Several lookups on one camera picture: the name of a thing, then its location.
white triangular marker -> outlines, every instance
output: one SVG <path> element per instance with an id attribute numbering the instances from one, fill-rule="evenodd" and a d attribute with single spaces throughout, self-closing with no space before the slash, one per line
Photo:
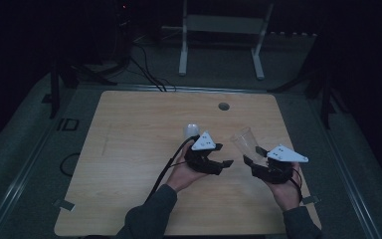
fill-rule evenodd
<path id="1" fill-rule="evenodd" d="M 308 162 L 308 158 L 306 156 L 302 156 L 281 144 L 268 152 L 268 157 L 278 161 Z"/>
<path id="2" fill-rule="evenodd" d="M 212 137 L 206 130 L 201 134 L 197 141 L 191 147 L 193 150 L 203 150 L 203 149 L 215 149 L 216 143 L 213 142 Z"/>

gray sleeve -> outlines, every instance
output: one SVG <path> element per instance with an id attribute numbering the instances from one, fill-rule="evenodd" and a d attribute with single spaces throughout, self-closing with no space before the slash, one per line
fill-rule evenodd
<path id="1" fill-rule="evenodd" d="M 147 202 L 128 211 L 124 226 L 114 238 L 163 238 L 176 200 L 176 192 L 166 184 L 161 185 Z"/>
<path id="2" fill-rule="evenodd" d="M 304 206 L 284 212 L 284 222 L 290 239 L 321 238 L 321 230 L 312 222 Z"/>

wooden table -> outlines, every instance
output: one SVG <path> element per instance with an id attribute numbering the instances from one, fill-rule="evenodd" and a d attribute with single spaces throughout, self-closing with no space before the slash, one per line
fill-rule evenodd
<path id="1" fill-rule="evenodd" d="M 219 103 L 227 103 L 229 110 L 221 111 Z M 201 133 L 208 130 L 215 142 L 224 144 L 210 159 L 235 162 L 219 176 L 207 176 L 179 192 L 166 235 L 285 233 L 282 212 L 269 189 L 252 177 L 229 141 L 233 133 L 250 126 L 265 149 L 279 143 L 292 148 L 273 96 L 104 92 L 65 198 L 76 207 L 61 210 L 56 234 L 116 234 L 126 212 L 146 199 L 184 140 L 188 123 L 197 123 Z M 306 183 L 302 193 L 309 195 Z M 312 204 L 308 210 L 320 226 Z"/>

person's right hand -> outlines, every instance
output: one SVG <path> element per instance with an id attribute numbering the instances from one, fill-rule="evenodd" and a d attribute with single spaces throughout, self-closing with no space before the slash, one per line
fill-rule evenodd
<path id="1" fill-rule="evenodd" d="M 293 162 L 292 167 L 299 172 L 299 163 Z M 292 178 L 298 185 L 300 185 L 299 175 L 295 171 L 293 172 Z M 264 183 L 272 191 L 275 201 L 282 211 L 288 211 L 299 207 L 299 192 L 290 180 L 282 184 L 272 184 L 265 181 Z"/>

white metal stand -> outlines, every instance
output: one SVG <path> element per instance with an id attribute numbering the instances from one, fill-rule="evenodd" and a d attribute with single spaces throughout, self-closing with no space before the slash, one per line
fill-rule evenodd
<path id="1" fill-rule="evenodd" d="M 187 58 L 188 58 L 188 31 L 204 31 L 204 32 L 223 32 L 223 33 L 241 33 L 241 34 L 258 34 L 259 42 L 255 48 L 251 50 L 254 68 L 256 70 L 257 79 L 263 80 L 265 74 L 263 72 L 262 63 L 260 61 L 260 50 L 266 36 L 266 30 L 272 15 L 274 4 L 269 5 L 265 18 L 243 18 L 243 17 L 221 17 L 221 16 L 203 16 L 188 15 L 188 1 L 183 0 L 183 18 L 182 18 L 182 49 L 179 60 L 179 75 L 187 74 Z"/>

